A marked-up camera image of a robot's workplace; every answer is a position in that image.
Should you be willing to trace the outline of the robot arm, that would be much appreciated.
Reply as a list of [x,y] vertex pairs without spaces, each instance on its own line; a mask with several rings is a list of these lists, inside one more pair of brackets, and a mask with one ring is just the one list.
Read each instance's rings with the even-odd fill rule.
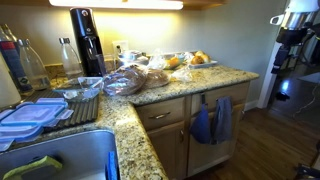
[[291,47],[302,42],[318,11],[319,0],[290,0],[283,14],[270,19],[271,25],[280,26],[276,42],[281,44],[275,55],[272,74],[279,72]]

